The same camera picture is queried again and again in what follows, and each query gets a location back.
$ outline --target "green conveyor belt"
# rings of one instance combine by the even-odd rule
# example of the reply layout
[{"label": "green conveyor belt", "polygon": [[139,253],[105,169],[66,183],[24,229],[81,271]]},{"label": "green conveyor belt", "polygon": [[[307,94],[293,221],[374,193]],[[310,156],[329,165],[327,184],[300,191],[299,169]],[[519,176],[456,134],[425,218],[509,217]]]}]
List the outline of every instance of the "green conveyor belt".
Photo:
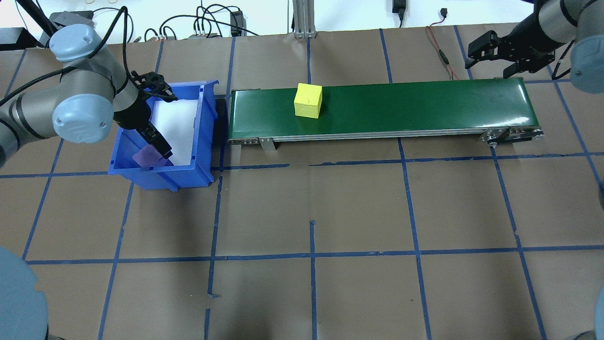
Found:
[{"label": "green conveyor belt", "polygon": [[434,136],[539,125],[520,78],[323,87],[319,119],[294,115],[295,93],[233,91],[229,142]]}]

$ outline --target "blue tape line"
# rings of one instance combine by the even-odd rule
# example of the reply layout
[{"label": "blue tape line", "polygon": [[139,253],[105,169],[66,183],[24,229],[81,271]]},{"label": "blue tape line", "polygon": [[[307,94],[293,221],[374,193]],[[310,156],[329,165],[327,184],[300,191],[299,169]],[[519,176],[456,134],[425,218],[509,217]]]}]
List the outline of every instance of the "blue tape line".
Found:
[{"label": "blue tape line", "polygon": [[[420,250],[422,255],[455,255],[455,254],[481,254],[481,253],[513,253],[523,252],[565,252],[604,250],[604,244],[586,244],[583,246],[539,246],[522,248],[472,248],[472,249],[431,249]],[[198,256],[198,257],[161,257],[161,258],[120,258],[118,263],[166,263],[166,262],[206,262],[211,261],[254,261],[254,260],[279,260],[289,258],[318,258],[318,257],[376,257],[376,256],[414,256],[415,250],[388,250],[384,252],[324,252],[324,253],[287,253],[271,255],[236,255],[236,256]],[[113,263],[112,259],[93,258],[79,260],[26,260],[27,264],[103,264]]]},{"label": "blue tape line", "polygon": [[165,263],[165,262],[206,262],[209,256],[193,257],[156,257],[156,258],[120,258],[118,263]]},{"label": "blue tape line", "polygon": [[8,88],[6,89],[6,93],[4,94],[5,97],[8,96],[10,90],[12,90],[13,88],[14,81],[15,79],[17,79],[17,74],[19,73],[19,69],[21,68],[21,63],[23,63],[23,59],[25,59],[25,52],[27,52],[27,50],[23,50],[23,53],[21,54],[21,59],[19,59],[19,63],[17,64],[17,68],[14,69],[13,77],[10,79],[10,83],[8,83]]},{"label": "blue tape line", "polygon": [[49,174],[22,174],[22,175],[0,175],[0,178],[33,178],[48,177]]},{"label": "blue tape line", "polygon": [[91,258],[82,260],[27,260],[27,264],[101,264],[113,263],[110,258]]},{"label": "blue tape line", "polygon": [[386,60],[386,71],[388,71],[388,83],[392,84],[392,72],[390,71],[390,60],[388,59],[388,50],[386,49],[386,39],[384,39],[384,30],[379,29],[379,36],[382,39],[382,49],[384,50],[384,59]]},{"label": "blue tape line", "polygon": [[398,138],[400,160],[403,166],[403,180],[405,182],[405,194],[407,197],[407,206],[409,209],[409,219],[411,221],[411,234],[413,235],[413,249],[416,254],[416,266],[417,266],[417,278],[419,280],[419,293],[422,298],[422,310],[423,310],[423,322],[426,326],[426,335],[428,340],[432,340],[432,331],[430,330],[430,319],[428,316],[428,302],[426,301],[426,289],[423,283],[423,270],[422,270],[422,259],[419,247],[419,241],[417,239],[417,229],[415,222],[415,214],[413,213],[413,201],[411,201],[411,189],[409,187],[409,176],[407,172],[407,164],[405,161],[405,151],[403,150],[403,144]]},{"label": "blue tape line", "polygon": [[164,41],[159,42],[159,53],[155,62],[155,73],[159,73],[159,62],[161,61],[161,53],[164,51]]},{"label": "blue tape line", "polygon": [[543,154],[543,155],[497,155],[498,159],[533,159],[533,158],[560,158],[560,157],[585,157],[584,153],[577,154]]},{"label": "blue tape line", "polygon": [[287,254],[272,254],[272,255],[227,255],[218,257],[216,261],[254,261],[254,260],[280,260],[284,258],[310,258],[309,253],[287,253]]},{"label": "blue tape line", "polygon": [[274,168],[287,168],[288,166],[289,166],[289,163],[263,164],[263,165],[240,165],[240,166],[225,166],[224,170],[274,169]]},{"label": "blue tape line", "polygon": [[533,304],[533,310],[535,312],[535,317],[537,319],[537,325],[539,327],[539,332],[541,334],[541,338],[543,340],[547,340],[547,335],[545,334],[545,328],[543,326],[543,320],[541,319],[541,313],[539,311],[539,306],[537,305],[537,299],[535,297],[535,291],[533,290],[533,283],[530,278],[529,268],[526,263],[526,259],[524,258],[524,251],[522,250],[522,243],[520,242],[520,237],[517,233],[516,220],[514,218],[514,214],[512,212],[512,206],[510,204],[510,198],[507,195],[506,184],[503,180],[503,175],[501,174],[501,167],[499,166],[499,161],[497,159],[497,153],[495,149],[491,148],[491,155],[493,156],[493,162],[495,164],[495,170],[497,172],[497,177],[499,178],[499,184],[501,187],[501,192],[503,194],[503,199],[506,203],[507,215],[510,218],[510,224],[512,225],[512,232],[514,234],[514,239],[516,240],[516,247],[518,248],[518,254],[520,256],[520,262],[522,264],[522,271],[524,272],[524,278],[527,282],[528,294],[530,295],[531,303]]},{"label": "blue tape line", "polygon": [[315,270],[315,220],[310,221],[310,304],[312,313],[312,340],[317,339],[316,330],[316,270]]},{"label": "blue tape line", "polygon": [[69,177],[69,176],[99,176],[106,175],[107,171],[85,171],[85,172],[58,172],[52,174],[52,177]]},{"label": "blue tape line", "polygon": [[490,160],[489,156],[469,156],[469,157],[443,157],[443,158],[415,158],[415,159],[405,159],[405,163],[414,163],[414,162],[434,162],[434,161],[458,161],[458,160]]},{"label": "blue tape line", "polygon": [[[466,49],[463,48],[463,42],[461,41],[461,36],[459,35],[459,29],[457,28],[457,25],[454,25],[453,29],[455,30],[455,35],[457,36],[457,43],[459,44],[459,48],[461,49],[461,56],[463,57],[463,62],[465,63],[467,59]],[[472,74],[472,71],[469,68],[466,71],[467,76],[470,78],[470,80],[473,80],[474,75]]]},{"label": "blue tape line", "polygon": [[[547,69],[551,74],[552,73],[551,67],[549,65],[547,65]],[[583,140],[583,137],[581,136],[581,132],[579,132],[579,128],[577,127],[577,124],[574,121],[573,114],[570,112],[566,99],[564,99],[562,90],[560,90],[560,86],[558,85],[558,83],[554,83],[554,86],[556,87],[556,92],[558,92],[558,96],[560,97],[562,106],[564,106],[564,111],[566,111],[566,113],[567,113],[568,120],[570,120],[570,123],[573,126],[574,133],[577,135],[577,139],[579,139],[581,148],[583,149],[583,152],[585,153],[585,155],[587,157],[587,162],[590,164],[591,172],[594,174],[594,177],[596,178],[596,183],[598,184],[598,187],[600,188],[600,193],[602,193],[604,195],[604,186],[602,186],[602,181],[600,180],[600,175],[598,174],[598,170],[596,169],[596,166],[594,165],[594,162],[591,159],[590,152],[589,152],[589,150],[587,150],[587,145],[585,144],[585,141]]]},{"label": "blue tape line", "polygon": [[115,256],[113,265],[111,266],[111,274],[109,275],[109,285],[107,286],[107,294],[105,294],[105,302],[103,304],[103,313],[101,314],[101,324],[98,328],[98,340],[103,339],[103,332],[105,331],[105,321],[107,320],[107,311],[109,310],[109,300],[111,299],[111,291],[113,290],[113,283],[115,279],[115,271],[117,270],[117,259],[120,256],[121,241],[124,236],[124,229],[120,229],[120,236],[118,238],[117,247],[115,247]]},{"label": "blue tape line", "polygon": [[118,265],[119,259],[120,259],[121,243],[124,240],[124,225],[126,225],[127,216],[130,211],[130,202],[132,201],[133,191],[134,191],[134,182],[131,182],[130,188],[128,190],[128,196],[126,198],[126,205],[124,207],[124,215],[121,220],[120,235],[118,236],[117,245],[115,246],[113,265],[111,265],[111,274],[109,275],[109,285],[107,286],[107,294],[105,295],[105,303],[103,304],[103,313],[101,314],[101,324],[98,328],[98,340],[103,339],[103,332],[105,330],[105,321],[107,320],[107,311],[109,310],[109,301],[111,300],[111,291],[113,290],[115,272],[117,270],[117,265]]},{"label": "blue tape line", "polygon": [[31,241],[34,238],[34,233],[36,232],[36,227],[38,220],[40,219],[40,214],[42,213],[42,207],[44,206],[44,200],[46,200],[46,195],[48,193],[48,188],[50,187],[50,181],[53,178],[54,168],[57,166],[57,162],[59,161],[59,154],[61,153],[61,149],[63,148],[64,139],[61,139],[59,142],[59,146],[57,147],[57,152],[54,155],[53,165],[50,168],[50,172],[48,174],[48,179],[46,180],[46,186],[44,186],[44,191],[42,192],[42,198],[40,199],[40,204],[38,205],[38,209],[36,211],[36,217],[31,225],[30,234],[27,237],[27,242],[25,243],[25,249],[23,250],[23,255],[21,258],[25,261],[27,257],[27,253],[30,251]]},{"label": "blue tape line", "polygon": [[309,166],[332,166],[332,165],[364,165],[364,164],[392,164],[400,163],[400,159],[384,159],[384,160],[353,160],[342,162],[324,162],[321,164],[311,164]]},{"label": "blue tape line", "polygon": [[421,250],[422,255],[450,255],[450,254],[482,254],[482,253],[513,253],[518,248],[477,248],[477,249],[434,249]]},{"label": "blue tape line", "polygon": [[310,38],[306,38],[306,70],[308,72],[306,82],[312,84],[310,81]]},{"label": "blue tape line", "polygon": [[525,80],[525,84],[542,84],[542,83],[567,83],[570,79],[558,79],[558,80]]},{"label": "blue tape line", "polygon": [[216,210],[214,211],[214,231],[212,233],[212,250],[210,256],[212,260],[210,261],[210,272],[208,274],[208,294],[213,294],[212,291],[214,289],[214,266],[216,262],[214,258],[216,257],[216,244],[218,243],[218,222],[220,219],[220,197],[222,195],[222,176],[218,178],[218,191],[216,192]]},{"label": "blue tape line", "polygon": [[227,149],[227,140],[228,140],[228,123],[231,108],[229,107],[229,100],[231,99],[231,81],[233,80],[233,62],[235,59],[235,41],[237,38],[231,38],[231,54],[229,56],[228,61],[228,75],[226,77],[226,95],[225,95],[225,120],[223,123],[222,129],[222,141],[220,143],[220,162],[219,162],[219,170],[220,172],[224,171],[225,166],[225,153]]},{"label": "blue tape line", "polygon": [[569,250],[604,250],[604,244],[589,244],[585,246],[542,246],[542,247],[523,247],[524,252],[554,252]]},{"label": "blue tape line", "polygon": [[204,340],[208,340],[208,335],[210,334],[210,309],[205,309],[205,319],[204,319]]}]

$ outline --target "wooden block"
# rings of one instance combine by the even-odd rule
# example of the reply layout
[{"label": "wooden block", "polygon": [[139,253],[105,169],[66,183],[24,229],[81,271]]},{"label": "wooden block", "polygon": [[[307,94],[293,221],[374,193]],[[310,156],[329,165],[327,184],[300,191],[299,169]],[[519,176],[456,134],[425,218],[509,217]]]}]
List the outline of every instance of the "wooden block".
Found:
[{"label": "wooden block", "polygon": [[323,101],[323,87],[299,83],[298,91],[294,99],[294,110],[296,116],[319,118],[319,110]]}]

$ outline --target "blue bin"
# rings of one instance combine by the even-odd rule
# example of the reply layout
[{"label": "blue bin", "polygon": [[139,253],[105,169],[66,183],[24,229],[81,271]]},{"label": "blue bin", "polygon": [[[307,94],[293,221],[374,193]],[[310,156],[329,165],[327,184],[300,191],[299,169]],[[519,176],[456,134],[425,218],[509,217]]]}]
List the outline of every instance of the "blue bin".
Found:
[{"label": "blue bin", "polygon": [[[136,130],[119,128],[108,173],[122,175],[143,189],[177,191],[178,188],[196,188],[214,182],[214,177],[210,174],[210,162],[214,122],[218,119],[214,99],[214,85],[217,83],[218,80],[171,84],[178,99],[198,101],[189,164],[141,168],[132,156],[147,146],[147,142]],[[147,100],[152,112],[158,100],[161,99],[151,97]],[[174,113],[174,117],[177,119],[178,113]]]}]

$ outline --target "floor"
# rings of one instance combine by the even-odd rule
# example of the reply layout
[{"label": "floor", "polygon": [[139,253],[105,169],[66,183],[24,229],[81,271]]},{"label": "floor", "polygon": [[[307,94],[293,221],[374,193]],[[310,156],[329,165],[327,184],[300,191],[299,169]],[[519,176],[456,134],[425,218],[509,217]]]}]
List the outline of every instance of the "floor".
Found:
[{"label": "floor", "polygon": [[[482,32],[436,27],[462,79]],[[121,57],[118,47],[111,50]],[[231,90],[446,80],[422,28],[150,42],[129,65]],[[0,91],[59,68],[0,53]],[[144,191],[106,174],[113,136],[26,145],[0,169],[0,245],[46,293],[51,333],[92,339],[564,339],[604,283],[604,96],[523,74],[546,138],[224,143],[207,188]],[[45,80],[35,88],[56,83]]]}]

